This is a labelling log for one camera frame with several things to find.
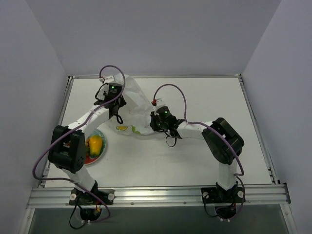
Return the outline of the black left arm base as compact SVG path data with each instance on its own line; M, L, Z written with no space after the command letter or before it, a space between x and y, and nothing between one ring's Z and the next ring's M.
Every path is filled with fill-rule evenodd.
M103 191L96 191L94 193L100 200L102 200L106 205L113 205L113 200L115 195L113 193L106 193ZM74 206L78 201L78 205L98 205L101 204L96 198L90 195L88 192L80 191L78 189L73 189L69 198L69 205Z

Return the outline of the white printed plastic bag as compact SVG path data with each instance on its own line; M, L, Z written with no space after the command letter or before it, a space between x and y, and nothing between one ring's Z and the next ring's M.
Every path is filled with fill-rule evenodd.
M152 134L154 131L150 127L150 114L154 109L141 87L132 76L122 75L119 73L114 75L114 77L114 82L118 84L122 84L126 81L125 88L122 93L126 101L126 105L121 107L118 111L123 123L119 124L117 119L113 117L106 122L106 125L120 135Z

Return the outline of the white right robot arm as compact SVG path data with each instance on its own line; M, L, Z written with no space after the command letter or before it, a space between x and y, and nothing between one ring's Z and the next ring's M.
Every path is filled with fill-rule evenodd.
M150 126L155 132L164 132L171 138L204 140L219 163L217 197L228 201L234 196L236 177L244 175L238 156L245 142L224 118L205 123L187 122L177 119L167 106L163 106L151 112Z

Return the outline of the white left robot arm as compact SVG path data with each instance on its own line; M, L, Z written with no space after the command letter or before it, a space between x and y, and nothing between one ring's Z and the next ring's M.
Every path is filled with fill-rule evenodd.
M92 108L75 122L55 127L52 135L48 160L68 175L68 181L81 190L81 199L86 204L98 200L98 185L85 167L86 137L101 124L116 116L121 120L118 111L126 105L122 96L124 86L118 83L106 83L108 91L103 100L97 100Z

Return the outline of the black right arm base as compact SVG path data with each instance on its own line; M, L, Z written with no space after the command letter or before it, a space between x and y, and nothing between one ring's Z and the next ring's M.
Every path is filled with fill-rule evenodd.
M241 203L245 202L244 191L242 187L233 186L229 190L224 190L220 186L201 188L202 201L207 204L221 203Z

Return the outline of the brown fake fruit cluster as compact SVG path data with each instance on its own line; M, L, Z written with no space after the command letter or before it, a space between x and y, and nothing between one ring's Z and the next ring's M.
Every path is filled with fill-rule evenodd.
M85 141L86 156L90 156L89 141L90 141L90 138L87 138Z

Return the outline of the yellow orange fake fruit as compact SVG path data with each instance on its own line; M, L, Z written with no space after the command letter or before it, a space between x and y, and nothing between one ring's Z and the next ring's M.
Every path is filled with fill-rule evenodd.
M93 135L89 139L89 151L91 157L98 157L102 149L102 138L99 135Z

